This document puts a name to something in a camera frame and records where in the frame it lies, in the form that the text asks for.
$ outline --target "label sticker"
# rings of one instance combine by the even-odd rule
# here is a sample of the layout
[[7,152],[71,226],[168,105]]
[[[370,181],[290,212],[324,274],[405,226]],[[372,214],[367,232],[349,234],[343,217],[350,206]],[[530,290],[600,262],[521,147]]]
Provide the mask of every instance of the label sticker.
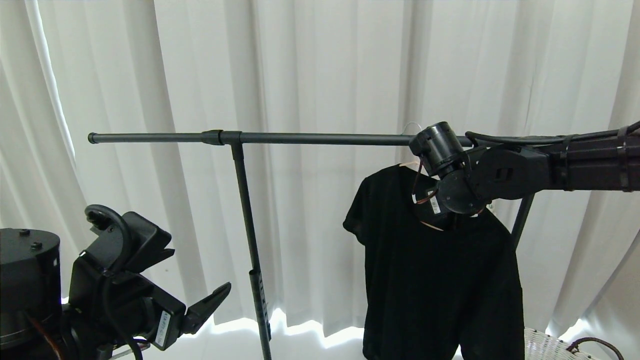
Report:
[[[433,192],[428,192],[427,195],[431,196]],[[433,210],[434,214],[439,214],[440,213],[440,205],[438,205],[438,199],[436,199],[436,197],[432,197],[429,199],[429,201],[431,202],[431,209]]]
[[171,315],[163,310],[162,315],[160,316],[160,322],[158,323],[158,332],[156,334],[156,344],[158,346],[163,347],[164,341],[166,340],[166,331],[169,328],[169,321],[171,320]]

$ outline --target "white curtain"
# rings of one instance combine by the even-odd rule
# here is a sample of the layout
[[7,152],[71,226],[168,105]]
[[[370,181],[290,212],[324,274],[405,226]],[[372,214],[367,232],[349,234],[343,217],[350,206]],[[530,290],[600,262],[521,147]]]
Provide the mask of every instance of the white curtain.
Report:
[[[148,275],[188,304],[225,281],[215,322],[255,318],[228,147],[90,145],[89,132],[207,129],[556,135],[640,119],[640,3],[0,3],[0,225],[92,240],[83,206],[173,234]],[[409,127],[407,133],[418,129]],[[269,308],[324,334],[362,326],[364,252],[342,229],[360,181],[407,149],[245,145]],[[507,227],[518,202],[497,201]],[[637,193],[541,192],[518,248],[529,327],[561,334],[638,232]]]

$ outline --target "basket handle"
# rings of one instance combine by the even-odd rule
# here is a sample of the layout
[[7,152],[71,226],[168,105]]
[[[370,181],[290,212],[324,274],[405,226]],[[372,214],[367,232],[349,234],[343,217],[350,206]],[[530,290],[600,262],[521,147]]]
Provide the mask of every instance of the basket handle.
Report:
[[581,343],[587,342],[587,341],[595,341],[597,343],[600,343],[606,347],[608,347],[609,349],[611,349],[614,353],[616,353],[616,355],[618,356],[619,360],[625,360],[624,357],[622,357],[622,353],[620,352],[620,350],[618,350],[615,346],[611,345],[610,343],[598,339],[598,338],[580,338],[576,341],[574,341],[571,345],[569,345],[568,348],[566,348],[567,351],[570,352],[574,352],[574,351],[578,351],[578,345],[580,345]]

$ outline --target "t-shirt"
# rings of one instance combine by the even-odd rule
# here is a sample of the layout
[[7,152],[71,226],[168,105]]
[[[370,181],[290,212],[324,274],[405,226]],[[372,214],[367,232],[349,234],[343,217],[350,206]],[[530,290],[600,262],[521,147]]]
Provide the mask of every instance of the t-shirt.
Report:
[[412,211],[416,175],[394,165],[366,177],[343,223],[365,246],[364,356],[451,360],[460,345],[465,360],[524,359],[509,231],[490,211],[450,231],[422,224]]

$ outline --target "white wicker basket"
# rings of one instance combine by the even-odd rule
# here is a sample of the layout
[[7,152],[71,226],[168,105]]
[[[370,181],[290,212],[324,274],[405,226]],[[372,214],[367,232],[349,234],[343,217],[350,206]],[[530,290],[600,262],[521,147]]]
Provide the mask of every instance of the white wicker basket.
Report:
[[620,351],[610,343],[598,338],[581,338],[572,344],[547,335],[534,329],[525,329],[525,359],[526,360],[598,360],[587,353],[578,350],[578,345],[585,341],[595,341],[613,350],[619,360],[624,360]]

